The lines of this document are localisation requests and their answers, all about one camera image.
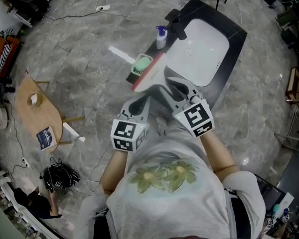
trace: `white sink basin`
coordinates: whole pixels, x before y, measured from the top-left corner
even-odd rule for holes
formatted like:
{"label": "white sink basin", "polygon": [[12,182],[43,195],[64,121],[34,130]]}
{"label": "white sink basin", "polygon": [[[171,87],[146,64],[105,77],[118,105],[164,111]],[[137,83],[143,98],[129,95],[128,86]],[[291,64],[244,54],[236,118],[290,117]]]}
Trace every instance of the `white sink basin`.
{"label": "white sink basin", "polygon": [[205,87],[213,80],[228,49],[228,39],[208,23],[193,19],[185,28],[187,38],[177,39],[167,52],[167,66]]}

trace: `white bottle with purple pump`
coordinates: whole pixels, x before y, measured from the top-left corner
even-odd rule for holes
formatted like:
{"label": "white bottle with purple pump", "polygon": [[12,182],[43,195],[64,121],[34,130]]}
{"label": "white bottle with purple pump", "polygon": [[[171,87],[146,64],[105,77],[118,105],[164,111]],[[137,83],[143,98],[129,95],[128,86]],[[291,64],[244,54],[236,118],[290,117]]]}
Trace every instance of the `white bottle with purple pump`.
{"label": "white bottle with purple pump", "polygon": [[166,39],[167,39],[167,27],[166,26],[157,26],[158,29],[158,34],[156,37],[156,45],[157,48],[163,49],[165,44],[166,44]]}

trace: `person in white t-shirt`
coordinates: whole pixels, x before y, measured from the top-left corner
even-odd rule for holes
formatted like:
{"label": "person in white t-shirt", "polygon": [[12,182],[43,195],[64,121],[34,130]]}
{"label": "person in white t-shirt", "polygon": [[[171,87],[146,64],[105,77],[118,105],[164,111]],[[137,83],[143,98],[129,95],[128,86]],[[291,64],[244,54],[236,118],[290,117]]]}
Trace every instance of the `person in white t-shirt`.
{"label": "person in white t-shirt", "polygon": [[240,171],[213,131],[194,139],[174,121],[160,133],[151,131],[132,155],[127,164],[127,152],[114,151],[100,181],[102,188],[82,203],[75,239],[101,233],[104,228],[97,226],[95,216],[104,208],[109,210],[109,228],[103,238],[230,238],[225,189],[241,199],[250,238],[258,237],[265,203],[257,179]]}

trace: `tile floor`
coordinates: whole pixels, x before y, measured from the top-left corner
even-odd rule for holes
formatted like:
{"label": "tile floor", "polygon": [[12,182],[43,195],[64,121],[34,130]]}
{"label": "tile floor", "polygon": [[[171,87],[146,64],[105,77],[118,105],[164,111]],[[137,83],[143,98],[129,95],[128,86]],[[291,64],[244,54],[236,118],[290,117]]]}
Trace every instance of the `tile floor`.
{"label": "tile floor", "polygon": [[[181,3],[181,8],[188,0]],[[215,6],[216,0],[203,0]],[[295,55],[280,38],[276,12],[261,0],[220,0],[218,10],[248,32],[236,66],[213,108],[216,133],[228,146],[244,170],[266,177],[280,145],[274,132],[286,128],[289,106],[285,87]],[[94,12],[96,0],[52,0],[47,16],[83,15]],[[12,114],[23,153],[33,169],[15,168],[15,186],[30,193],[37,184],[38,172],[50,164],[50,157],[77,169],[81,182],[59,197],[62,218],[46,223],[64,238],[72,238],[75,219],[83,199],[91,194],[84,180],[99,180],[111,154],[111,122],[123,103],[134,96],[125,81],[130,65],[112,54],[113,45],[132,57],[145,52],[155,40],[158,24],[173,9],[159,0],[100,0],[110,4],[110,13],[51,21],[45,18],[24,36],[25,44],[11,77],[18,89],[25,76],[50,80],[44,90],[68,116],[85,116],[73,128],[86,138],[70,146],[60,146],[51,155],[40,152],[37,143],[23,127],[12,103]],[[12,123],[0,131],[0,162],[12,170],[22,165],[20,146]],[[93,190],[95,183],[88,183]]]}

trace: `black hair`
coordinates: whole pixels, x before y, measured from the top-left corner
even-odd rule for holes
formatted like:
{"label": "black hair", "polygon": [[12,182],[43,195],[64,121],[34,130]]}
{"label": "black hair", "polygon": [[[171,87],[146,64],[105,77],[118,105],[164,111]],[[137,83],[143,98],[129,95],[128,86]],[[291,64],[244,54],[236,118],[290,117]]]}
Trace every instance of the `black hair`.
{"label": "black hair", "polygon": [[14,191],[14,198],[16,202],[20,205],[27,207],[29,205],[29,198],[26,193],[24,193],[20,188]]}

